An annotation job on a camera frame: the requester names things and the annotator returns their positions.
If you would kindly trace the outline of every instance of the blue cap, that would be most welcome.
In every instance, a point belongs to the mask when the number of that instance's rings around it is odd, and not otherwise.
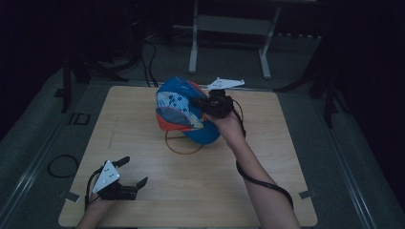
[[[181,131],[205,145],[218,139],[220,132],[200,108],[191,104],[190,100],[196,97],[207,98],[199,85],[183,77],[172,77],[156,92],[156,115],[162,130]]]

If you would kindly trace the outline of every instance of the hand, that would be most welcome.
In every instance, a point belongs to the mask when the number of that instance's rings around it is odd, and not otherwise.
[[[98,194],[92,193],[90,196],[90,204],[87,206],[87,211],[107,212],[117,201],[102,199]]]

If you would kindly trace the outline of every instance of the wooden table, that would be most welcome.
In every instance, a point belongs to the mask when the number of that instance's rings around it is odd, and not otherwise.
[[[155,116],[156,90],[111,88],[71,188],[82,198],[78,203],[65,202],[59,223],[72,227],[79,222],[94,170],[105,160],[129,156],[131,161],[118,168],[119,182],[133,186],[149,177],[148,183],[136,200],[116,204],[101,226],[258,227],[235,157],[221,137],[193,155],[178,155],[167,148]],[[227,94],[241,104],[246,139],[275,181],[290,192],[300,224],[315,225],[311,199],[299,196],[308,187],[277,95],[236,90]],[[186,152],[196,147],[189,139],[170,144]]]

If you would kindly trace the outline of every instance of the floor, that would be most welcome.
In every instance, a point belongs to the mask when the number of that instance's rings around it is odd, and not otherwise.
[[[146,63],[159,82],[182,75],[206,85],[217,77],[243,79],[246,90],[286,86],[304,72],[319,39],[276,36],[267,55],[272,77],[264,80],[257,44],[225,43],[203,36],[195,74],[189,74],[190,30],[179,31],[167,43],[157,34],[143,47]],[[80,161],[96,125],[108,90],[114,85],[147,86],[144,70],[136,66],[119,73],[128,82],[116,82],[92,71],[86,84],[74,82],[73,103],[62,114],[62,71],[49,78],[27,111],[0,143],[0,228],[61,228],[58,216],[64,204],[60,195],[70,189],[75,162]],[[325,98],[308,95],[311,83],[288,93],[277,93],[288,123],[321,228],[404,228],[405,216],[373,158],[366,139],[351,114],[335,102],[330,129],[322,116]],[[90,115],[87,125],[74,125],[73,115]],[[67,175],[56,177],[54,172]]]

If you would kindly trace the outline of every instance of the metal stand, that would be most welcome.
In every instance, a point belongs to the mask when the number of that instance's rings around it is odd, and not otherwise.
[[[221,17],[211,15],[200,15],[198,11],[199,1],[194,1],[194,20],[193,20],[193,45],[191,47],[189,73],[195,73],[197,69],[198,31],[221,31],[242,34],[265,35],[266,43],[259,49],[259,57],[263,70],[263,78],[270,79],[270,70],[267,62],[267,51],[273,36],[274,28],[280,15],[281,8],[278,7],[274,13],[272,21],[256,20],[234,17]]]

